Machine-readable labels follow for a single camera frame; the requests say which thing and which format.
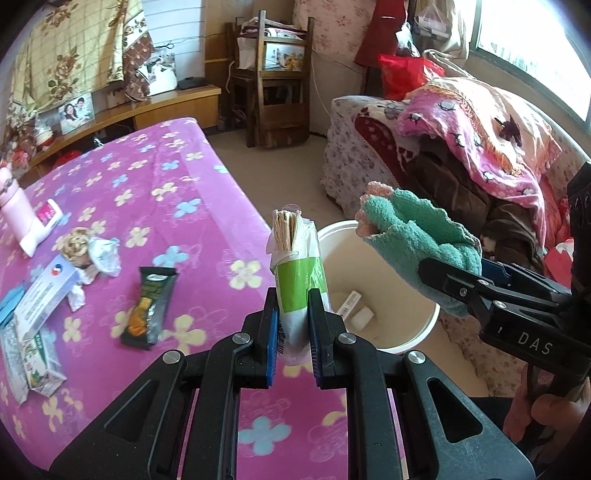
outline black gripper frame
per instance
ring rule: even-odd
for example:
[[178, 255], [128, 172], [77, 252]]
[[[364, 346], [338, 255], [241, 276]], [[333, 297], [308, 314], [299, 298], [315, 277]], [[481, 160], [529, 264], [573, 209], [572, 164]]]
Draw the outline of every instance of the black gripper frame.
[[240, 390], [271, 385], [277, 350], [269, 343], [277, 340], [278, 313], [270, 288], [264, 309], [247, 315], [238, 334], [201, 353], [161, 355], [59, 454], [46, 476], [176, 480], [188, 432], [181, 479], [235, 479]]
[[[468, 305], [480, 323], [480, 339], [528, 363], [528, 397], [541, 393], [559, 397], [579, 388], [591, 367], [588, 313], [570, 290], [518, 265], [482, 260], [474, 275], [440, 260], [418, 266], [421, 281]], [[535, 369], [554, 374], [552, 383], [534, 388]], [[551, 439], [551, 429], [536, 421], [527, 427], [518, 447], [526, 454]]]
[[393, 355], [347, 333], [308, 296], [316, 384], [346, 389], [349, 480], [401, 480], [390, 396], [411, 479], [529, 480], [533, 467], [513, 443], [421, 352]]

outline wall hanging cloth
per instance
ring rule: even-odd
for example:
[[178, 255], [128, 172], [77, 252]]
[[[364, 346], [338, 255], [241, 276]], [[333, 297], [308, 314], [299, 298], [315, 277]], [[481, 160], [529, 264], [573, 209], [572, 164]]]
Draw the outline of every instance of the wall hanging cloth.
[[132, 99], [145, 99], [148, 82], [137, 68], [153, 51], [140, 0], [67, 1], [17, 54], [7, 126], [119, 80]]
[[314, 17], [314, 51], [353, 61], [375, 4], [376, 0], [295, 0], [293, 21], [297, 28], [305, 28], [308, 17]]
[[379, 68], [378, 55], [395, 54], [396, 32], [406, 22], [403, 0], [378, 0], [363, 42], [355, 56], [355, 63], [364, 67]]

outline white plastic bag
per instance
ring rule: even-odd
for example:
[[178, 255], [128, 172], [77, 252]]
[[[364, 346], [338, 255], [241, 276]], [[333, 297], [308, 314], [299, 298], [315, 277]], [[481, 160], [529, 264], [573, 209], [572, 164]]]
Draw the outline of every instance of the white plastic bag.
[[291, 217], [289, 225], [277, 221], [277, 217], [285, 212], [273, 212], [273, 231], [267, 243], [267, 253], [271, 254], [279, 321], [285, 334], [283, 356], [286, 365], [295, 366], [310, 360], [308, 291], [320, 289], [325, 310], [330, 310], [330, 302], [314, 222], [302, 218], [299, 211], [287, 211], [291, 214], [287, 215]]

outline red plastic bag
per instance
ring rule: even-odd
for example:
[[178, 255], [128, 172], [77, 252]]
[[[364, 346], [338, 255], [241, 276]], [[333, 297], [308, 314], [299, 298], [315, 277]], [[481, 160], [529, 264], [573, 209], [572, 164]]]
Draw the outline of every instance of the red plastic bag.
[[378, 62], [382, 70], [384, 98], [388, 100], [404, 100], [408, 92], [422, 87], [429, 80], [445, 75], [445, 71], [439, 65], [422, 57], [380, 54]]

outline pink water bottle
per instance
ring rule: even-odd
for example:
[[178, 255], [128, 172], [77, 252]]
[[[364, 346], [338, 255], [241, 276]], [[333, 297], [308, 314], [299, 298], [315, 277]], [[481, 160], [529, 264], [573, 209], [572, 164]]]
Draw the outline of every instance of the pink water bottle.
[[63, 215], [51, 199], [35, 213], [24, 190], [6, 167], [0, 168], [0, 212], [29, 257], [34, 255], [37, 245], [47, 238]]

